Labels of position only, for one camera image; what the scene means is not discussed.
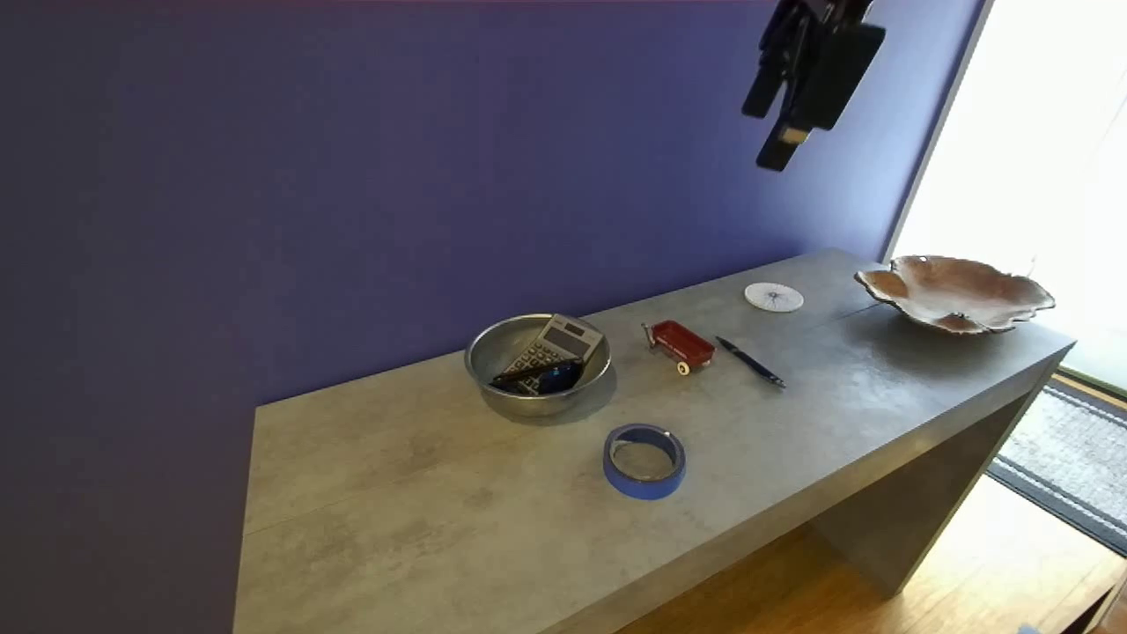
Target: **ceramic bowl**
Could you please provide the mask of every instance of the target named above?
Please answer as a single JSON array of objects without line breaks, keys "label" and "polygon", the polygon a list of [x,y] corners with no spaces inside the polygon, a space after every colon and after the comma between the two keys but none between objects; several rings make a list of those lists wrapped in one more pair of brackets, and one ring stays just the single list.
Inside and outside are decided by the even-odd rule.
[{"label": "ceramic bowl", "polygon": [[910,322],[948,334],[1009,332],[1056,298],[1023,275],[1003,275],[981,259],[912,252],[854,283]]}]

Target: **tape roll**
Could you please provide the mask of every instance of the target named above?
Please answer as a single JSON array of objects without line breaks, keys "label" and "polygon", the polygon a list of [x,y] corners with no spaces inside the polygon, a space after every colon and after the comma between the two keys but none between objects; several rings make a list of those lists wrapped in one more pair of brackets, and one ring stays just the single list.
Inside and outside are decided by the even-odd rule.
[{"label": "tape roll", "polygon": [[665,426],[616,426],[603,446],[603,473],[623,498],[663,500],[684,480],[684,444]]}]

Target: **metal bowl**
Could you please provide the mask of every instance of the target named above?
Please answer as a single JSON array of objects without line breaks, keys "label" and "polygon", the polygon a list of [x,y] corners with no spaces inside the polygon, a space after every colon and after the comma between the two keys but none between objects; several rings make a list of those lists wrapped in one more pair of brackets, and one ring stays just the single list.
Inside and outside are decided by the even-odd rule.
[{"label": "metal bowl", "polygon": [[540,338],[540,332],[549,324],[549,317],[553,315],[519,315],[519,317],[489,324],[487,332],[478,332],[469,340],[466,371],[496,413],[514,416],[514,419],[553,419],[553,416],[566,413],[571,406],[576,406],[610,373],[610,344],[603,338],[594,344],[590,359],[583,363],[583,373],[566,391],[514,393],[514,391],[494,386],[489,381],[496,373],[512,371],[512,363]]}]

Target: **wooden floor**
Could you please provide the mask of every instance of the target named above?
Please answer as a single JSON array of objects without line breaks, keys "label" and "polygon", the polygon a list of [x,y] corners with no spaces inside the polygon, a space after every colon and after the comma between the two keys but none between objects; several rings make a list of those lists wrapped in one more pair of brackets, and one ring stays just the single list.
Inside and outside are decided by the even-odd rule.
[{"label": "wooden floor", "polygon": [[[1127,565],[1117,554],[981,480],[893,599],[880,599],[800,527],[628,629],[1056,634],[1123,576]],[[1123,596],[1101,634],[1127,634]]]}]

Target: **concrete counter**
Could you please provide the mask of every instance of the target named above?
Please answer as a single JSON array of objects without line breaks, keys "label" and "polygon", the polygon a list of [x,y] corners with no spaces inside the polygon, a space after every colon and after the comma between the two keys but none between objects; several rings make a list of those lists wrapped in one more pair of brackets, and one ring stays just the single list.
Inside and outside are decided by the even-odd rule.
[{"label": "concrete counter", "polygon": [[[814,252],[590,315],[616,371],[546,426],[494,413],[460,352],[263,406],[237,629],[611,629],[809,522],[900,589],[1072,338],[934,334],[860,269]],[[746,283],[807,305],[753,311]],[[677,378],[641,334],[665,317],[785,386],[726,352]],[[688,446],[665,500],[603,480],[604,434],[641,419]]]}]

